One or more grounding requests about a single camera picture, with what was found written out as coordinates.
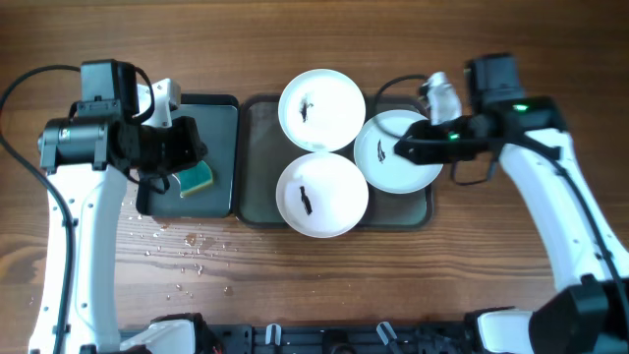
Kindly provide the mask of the green yellow sponge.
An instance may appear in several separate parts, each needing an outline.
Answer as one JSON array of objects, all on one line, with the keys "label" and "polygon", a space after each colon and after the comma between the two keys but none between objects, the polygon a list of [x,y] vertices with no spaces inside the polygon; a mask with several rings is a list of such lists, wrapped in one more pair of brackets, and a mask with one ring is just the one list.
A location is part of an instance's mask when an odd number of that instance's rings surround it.
[{"label": "green yellow sponge", "polygon": [[213,184],[213,172],[205,161],[196,166],[177,172],[174,178],[180,185],[180,197],[189,197]]}]

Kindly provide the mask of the white plate front stained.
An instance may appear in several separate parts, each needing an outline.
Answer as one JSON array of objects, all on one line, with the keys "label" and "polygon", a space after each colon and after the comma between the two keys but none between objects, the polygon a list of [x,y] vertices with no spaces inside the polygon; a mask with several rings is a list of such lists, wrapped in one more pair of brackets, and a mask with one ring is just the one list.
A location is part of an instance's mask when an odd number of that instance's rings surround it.
[{"label": "white plate front stained", "polygon": [[284,221],[314,238],[333,238],[363,218],[370,192],[359,168],[332,152],[296,158],[281,173],[275,201]]}]

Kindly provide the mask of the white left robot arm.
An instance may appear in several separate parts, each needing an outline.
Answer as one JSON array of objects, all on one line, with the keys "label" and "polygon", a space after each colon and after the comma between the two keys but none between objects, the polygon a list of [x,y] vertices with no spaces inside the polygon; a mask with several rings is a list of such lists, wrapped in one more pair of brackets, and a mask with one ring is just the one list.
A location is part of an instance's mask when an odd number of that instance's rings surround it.
[{"label": "white left robot arm", "polygon": [[206,153],[193,118],[148,124],[157,103],[140,108],[142,73],[116,60],[84,62],[73,115],[49,121],[38,140],[49,237],[31,353],[119,351],[116,233],[130,173],[166,179]]}]

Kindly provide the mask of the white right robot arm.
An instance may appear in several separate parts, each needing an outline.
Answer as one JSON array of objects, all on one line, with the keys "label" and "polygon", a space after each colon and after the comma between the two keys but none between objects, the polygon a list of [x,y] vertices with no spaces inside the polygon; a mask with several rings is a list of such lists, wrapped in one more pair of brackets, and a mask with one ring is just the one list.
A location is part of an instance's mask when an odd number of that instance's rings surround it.
[{"label": "white right robot arm", "polygon": [[624,353],[628,349],[628,253],[611,230],[579,167],[555,102],[529,96],[513,56],[470,60],[465,77],[472,112],[463,115],[441,74],[420,91],[427,121],[396,141],[418,165],[456,165],[489,153],[519,190],[539,234],[556,292],[534,311],[482,310],[468,317],[485,353]]}]

